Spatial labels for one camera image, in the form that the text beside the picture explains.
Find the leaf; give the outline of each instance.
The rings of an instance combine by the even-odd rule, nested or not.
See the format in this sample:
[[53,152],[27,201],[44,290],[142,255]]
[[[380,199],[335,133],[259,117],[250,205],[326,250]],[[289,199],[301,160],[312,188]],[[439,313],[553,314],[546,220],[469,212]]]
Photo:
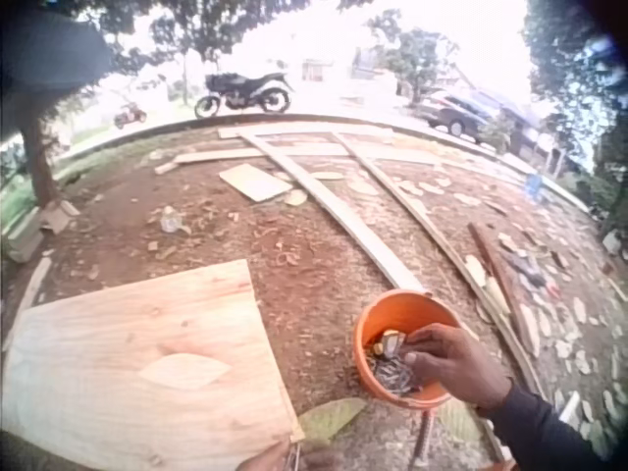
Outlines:
[[298,422],[308,440],[328,441],[366,406],[359,397],[332,400],[301,414]]

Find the orange plastic cup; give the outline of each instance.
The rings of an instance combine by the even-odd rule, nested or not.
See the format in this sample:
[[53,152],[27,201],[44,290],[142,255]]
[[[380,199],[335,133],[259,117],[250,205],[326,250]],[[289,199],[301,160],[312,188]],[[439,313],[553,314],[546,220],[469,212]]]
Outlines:
[[375,397],[410,409],[438,407],[449,399],[443,386],[432,381],[423,390],[400,397],[388,392],[376,379],[366,361],[364,348],[373,344],[387,329],[410,334],[430,324],[460,327],[455,315],[429,294],[393,289],[382,294],[360,315],[353,332],[353,355],[362,383]]

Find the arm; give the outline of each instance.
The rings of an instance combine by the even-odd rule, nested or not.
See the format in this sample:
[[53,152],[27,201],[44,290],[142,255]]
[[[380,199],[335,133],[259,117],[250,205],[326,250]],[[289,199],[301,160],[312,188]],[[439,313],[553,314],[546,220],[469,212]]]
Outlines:
[[489,353],[462,329],[432,324],[409,335],[402,353],[415,377],[436,379],[479,408],[522,470],[596,470],[591,446],[558,420],[549,404],[522,391]]

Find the car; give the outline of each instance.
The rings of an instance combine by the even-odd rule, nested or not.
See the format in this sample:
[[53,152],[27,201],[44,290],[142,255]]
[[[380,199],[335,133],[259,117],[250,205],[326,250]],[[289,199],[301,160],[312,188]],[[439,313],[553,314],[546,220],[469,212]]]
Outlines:
[[451,91],[432,93],[419,104],[416,116],[430,127],[445,126],[451,135],[469,135],[480,143],[480,127],[491,118],[490,112],[471,98]]

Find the hand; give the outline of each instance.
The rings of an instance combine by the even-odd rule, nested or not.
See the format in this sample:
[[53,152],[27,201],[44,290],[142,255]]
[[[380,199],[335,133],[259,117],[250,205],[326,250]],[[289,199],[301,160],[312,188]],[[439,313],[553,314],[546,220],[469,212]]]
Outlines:
[[430,324],[407,337],[401,354],[416,378],[437,380],[483,409],[502,405],[512,387],[501,365],[463,329]]
[[[241,463],[236,471],[282,471],[290,447],[289,439],[262,451]],[[301,443],[298,471],[338,471],[340,458],[324,442],[305,441]]]

